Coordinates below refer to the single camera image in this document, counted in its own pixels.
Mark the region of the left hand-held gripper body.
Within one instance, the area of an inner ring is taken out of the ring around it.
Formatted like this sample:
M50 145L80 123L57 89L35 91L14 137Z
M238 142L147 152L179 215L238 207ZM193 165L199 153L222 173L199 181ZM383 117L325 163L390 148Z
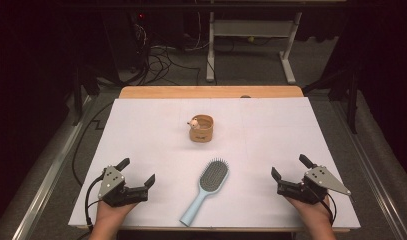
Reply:
M103 173L98 199L111 207L140 203L148 200L148 187L127 187L122 173L114 166L109 166Z

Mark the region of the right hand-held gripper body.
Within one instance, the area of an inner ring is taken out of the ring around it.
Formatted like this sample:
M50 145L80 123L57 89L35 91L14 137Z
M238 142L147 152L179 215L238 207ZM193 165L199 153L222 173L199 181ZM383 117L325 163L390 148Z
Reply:
M304 173L298 183L281 179L277 182L277 193L307 204L316 204L322 201L332 190L347 196L351 191L340 182L325 166L315 166Z

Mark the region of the light blue hairbrush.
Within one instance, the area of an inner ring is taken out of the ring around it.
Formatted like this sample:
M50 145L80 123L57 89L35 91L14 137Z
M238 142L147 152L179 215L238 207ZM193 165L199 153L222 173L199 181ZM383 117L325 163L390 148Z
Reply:
M198 194L180 218L183 225L189 227L192 224L205 198L221 189L228 174L228 164L222 158L214 158L207 164L198 180Z

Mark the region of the brown round cup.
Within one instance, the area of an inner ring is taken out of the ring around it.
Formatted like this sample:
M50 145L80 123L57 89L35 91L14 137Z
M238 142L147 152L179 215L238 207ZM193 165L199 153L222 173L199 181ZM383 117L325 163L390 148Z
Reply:
M200 129L189 130L190 140L193 142L207 143L212 140L214 120L209 115L196 115L193 118L197 118L201 126Z

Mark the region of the person's left hand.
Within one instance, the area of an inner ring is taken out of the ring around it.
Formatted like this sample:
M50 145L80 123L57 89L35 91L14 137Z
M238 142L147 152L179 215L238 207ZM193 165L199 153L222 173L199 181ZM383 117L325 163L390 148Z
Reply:
M115 233L136 206L137 204L133 203L121 207L111 207L105 202L99 202L94 232Z

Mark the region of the person's right hand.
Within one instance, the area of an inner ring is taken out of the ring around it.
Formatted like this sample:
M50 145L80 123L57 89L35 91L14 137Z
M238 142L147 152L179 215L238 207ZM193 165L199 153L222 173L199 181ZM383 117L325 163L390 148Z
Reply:
M297 210L309 233L325 232L332 229L330 214L321 203L311 205L290 197L286 197L286 200Z

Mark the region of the black metal stand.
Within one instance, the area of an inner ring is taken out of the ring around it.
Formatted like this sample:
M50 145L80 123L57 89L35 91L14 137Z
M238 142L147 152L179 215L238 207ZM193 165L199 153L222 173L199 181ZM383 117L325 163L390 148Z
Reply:
M88 95L97 96L100 88L97 84L97 72L91 65L77 65L73 73L74 122L79 124L83 112L82 89Z
M328 98L332 101L347 100L346 122L351 132L356 134L358 68L343 67L303 87L302 92L307 95L315 89L329 89Z

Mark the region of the dark computer tower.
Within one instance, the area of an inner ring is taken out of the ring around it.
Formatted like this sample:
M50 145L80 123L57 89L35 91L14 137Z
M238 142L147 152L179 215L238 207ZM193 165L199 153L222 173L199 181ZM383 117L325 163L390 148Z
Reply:
M144 70L149 53L149 35L145 29L146 15L143 12L128 11L126 16L133 42L133 69Z

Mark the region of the aluminium floor rail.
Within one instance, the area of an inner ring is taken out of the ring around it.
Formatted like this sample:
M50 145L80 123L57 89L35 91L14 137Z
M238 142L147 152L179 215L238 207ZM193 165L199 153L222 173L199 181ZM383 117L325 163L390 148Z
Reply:
M380 176L371 162L371 158L365 151L359 136L353 133L347 123L346 113L339 102L332 102L332 108L340 119L341 124L350 137L351 142L357 152L357 159L361 165L362 172L376 198L376 201L393 232L396 240L407 240L407 226L403 222L401 214L396 208L394 200L386 190L383 181L385 177Z
M16 197L15 208L22 215L10 240L31 240L46 234L55 236L59 232L67 232L68 221L75 203L71 193L77 190L73 184L62 202L57 204L53 194L57 194L56 186L63 176L65 166L71 157L71 149L84 125L83 118L89 114L95 99L86 96L82 103L82 115L78 124L75 122L73 102L67 102L70 112L43 152L24 179Z

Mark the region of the white metal table frame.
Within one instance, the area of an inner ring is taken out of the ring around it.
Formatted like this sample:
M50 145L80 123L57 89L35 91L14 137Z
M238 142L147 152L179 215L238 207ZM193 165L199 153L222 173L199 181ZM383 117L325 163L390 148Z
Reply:
M214 12L209 13L209 37L206 65L206 80L215 80L215 50L216 37L260 37L260 38L286 38L287 46L279 51L279 59L286 80L290 85L296 79L289 62L289 55L297 34L302 13L296 12L293 20L238 20L217 19Z

